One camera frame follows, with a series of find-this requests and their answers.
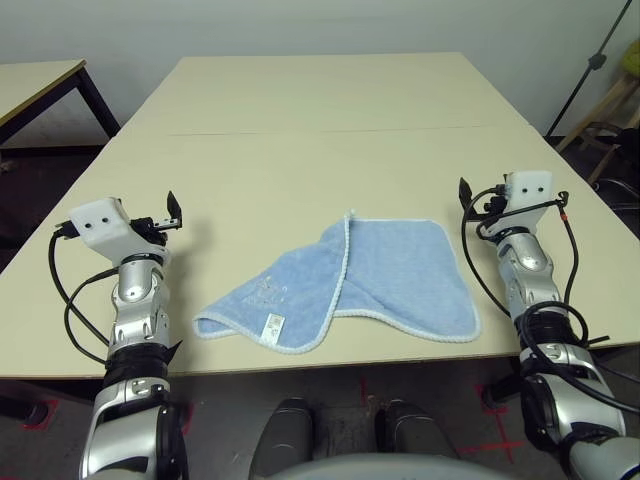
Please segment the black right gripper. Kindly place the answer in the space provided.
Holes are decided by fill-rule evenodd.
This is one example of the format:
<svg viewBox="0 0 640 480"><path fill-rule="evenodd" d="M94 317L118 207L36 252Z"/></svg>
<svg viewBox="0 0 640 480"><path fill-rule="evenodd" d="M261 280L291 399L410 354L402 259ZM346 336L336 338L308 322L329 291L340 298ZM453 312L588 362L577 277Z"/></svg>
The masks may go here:
<svg viewBox="0 0 640 480"><path fill-rule="evenodd" d="M488 196L489 199L483 204L482 211L475 209L476 203ZM482 234L482 230L488 228L496 222L495 218L502 214L506 208L506 186L496 185L492 188L480 192L472 199L472 190L469 183L461 177L458 184L458 198L462 206L469 206L470 213L468 219L476 222L476 233Z"/></svg>

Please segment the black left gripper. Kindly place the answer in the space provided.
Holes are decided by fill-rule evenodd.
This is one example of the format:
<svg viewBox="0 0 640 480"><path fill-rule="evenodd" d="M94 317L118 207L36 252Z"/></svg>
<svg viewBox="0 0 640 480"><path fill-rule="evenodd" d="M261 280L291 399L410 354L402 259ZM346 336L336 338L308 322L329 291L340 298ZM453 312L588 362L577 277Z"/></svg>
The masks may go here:
<svg viewBox="0 0 640 480"><path fill-rule="evenodd" d="M133 219L130 226L147 242L165 246L168 239L167 231L180 228L181 207L172 191L167 194L167 211L170 219L156 222L151 217L138 218Z"/></svg>

